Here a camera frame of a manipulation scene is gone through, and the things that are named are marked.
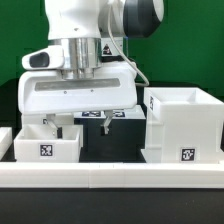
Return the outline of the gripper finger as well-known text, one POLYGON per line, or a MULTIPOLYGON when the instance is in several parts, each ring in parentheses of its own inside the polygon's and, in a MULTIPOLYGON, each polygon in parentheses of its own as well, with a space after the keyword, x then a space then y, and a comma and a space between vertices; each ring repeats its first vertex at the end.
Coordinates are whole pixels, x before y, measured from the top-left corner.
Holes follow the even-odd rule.
POLYGON ((47 119, 47 123, 56 130, 56 137, 58 139, 62 139, 63 138, 63 131, 62 128, 59 127, 56 123, 55 123, 55 114, 47 114, 46 115, 46 119, 47 119))
POLYGON ((113 119, 113 111, 112 110, 105 111, 104 115, 105 115, 105 120, 103 121, 101 125, 101 134, 107 135, 109 133, 109 125, 113 119))

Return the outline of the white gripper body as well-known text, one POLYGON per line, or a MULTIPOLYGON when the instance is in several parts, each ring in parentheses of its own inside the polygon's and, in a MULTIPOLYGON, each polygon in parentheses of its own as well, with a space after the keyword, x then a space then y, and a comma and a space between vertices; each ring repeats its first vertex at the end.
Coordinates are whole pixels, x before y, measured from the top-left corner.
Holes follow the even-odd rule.
POLYGON ((23 115, 133 108, 135 77, 125 62, 104 63, 92 79, 64 80, 57 70, 28 71, 19 80, 18 107, 23 115))

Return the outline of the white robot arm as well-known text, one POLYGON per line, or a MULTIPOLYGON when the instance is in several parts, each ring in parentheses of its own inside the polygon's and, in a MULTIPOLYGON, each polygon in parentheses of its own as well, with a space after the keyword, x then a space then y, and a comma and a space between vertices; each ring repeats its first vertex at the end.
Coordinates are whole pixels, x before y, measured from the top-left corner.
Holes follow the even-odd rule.
POLYGON ((45 115, 61 138, 57 114, 103 111, 108 133, 113 111, 137 104, 142 72, 121 49, 106 56, 101 41, 150 36, 162 22, 163 0, 45 0, 45 12, 49 45, 22 58, 20 112, 45 115))

